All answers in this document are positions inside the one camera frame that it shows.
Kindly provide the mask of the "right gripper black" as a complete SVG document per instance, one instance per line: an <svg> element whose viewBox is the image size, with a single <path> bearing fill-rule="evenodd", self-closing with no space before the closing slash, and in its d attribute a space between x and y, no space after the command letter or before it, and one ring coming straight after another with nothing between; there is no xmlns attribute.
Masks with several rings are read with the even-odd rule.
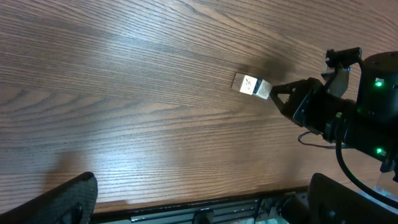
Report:
<svg viewBox="0 0 398 224"><path fill-rule="evenodd" d="M342 114L355 107L353 100L327 93L315 78L273 86L270 97L282 115L300 127L322 134L325 140L336 139Z"/></svg>

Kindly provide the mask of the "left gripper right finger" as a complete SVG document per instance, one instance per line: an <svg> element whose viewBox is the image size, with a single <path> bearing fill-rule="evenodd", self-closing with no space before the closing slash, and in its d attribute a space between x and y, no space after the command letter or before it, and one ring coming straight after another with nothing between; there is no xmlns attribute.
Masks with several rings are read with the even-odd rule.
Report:
<svg viewBox="0 0 398 224"><path fill-rule="evenodd" d="M311 223L397 224L397 214L316 173L308 188Z"/></svg>

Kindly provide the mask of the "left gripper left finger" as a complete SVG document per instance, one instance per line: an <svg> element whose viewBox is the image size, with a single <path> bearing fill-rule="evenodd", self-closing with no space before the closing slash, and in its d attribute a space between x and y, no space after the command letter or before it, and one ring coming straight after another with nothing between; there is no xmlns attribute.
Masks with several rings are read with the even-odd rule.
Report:
<svg viewBox="0 0 398 224"><path fill-rule="evenodd" d="M1 214L1 223L89 223L97 197L94 173L84 172Z"/></svg>

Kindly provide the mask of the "yellow block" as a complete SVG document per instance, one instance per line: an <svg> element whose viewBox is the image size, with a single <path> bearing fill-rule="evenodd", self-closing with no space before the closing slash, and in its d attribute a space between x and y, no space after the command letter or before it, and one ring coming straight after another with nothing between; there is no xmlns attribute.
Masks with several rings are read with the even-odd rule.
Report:
<svg viewBox="0 0 398 224"><path fill-rule="evenodd" d="M240 93L252 95L254 93L256 83L257 78L242 73L235 73L231 89Z"/></svg>

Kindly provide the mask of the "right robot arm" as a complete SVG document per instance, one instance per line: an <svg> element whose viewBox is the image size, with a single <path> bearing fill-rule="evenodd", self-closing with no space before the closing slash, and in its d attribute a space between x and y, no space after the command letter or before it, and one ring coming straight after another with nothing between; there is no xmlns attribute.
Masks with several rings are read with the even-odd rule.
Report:
<svg viewBox="0 0 398 224"><path fill-rule="evenodd" d="M270 92L291 122L342 141L379 161L381 172L397 172L397 52L361 58L359 47L327 50L323 73L316 78L274 86Z"/></svg>

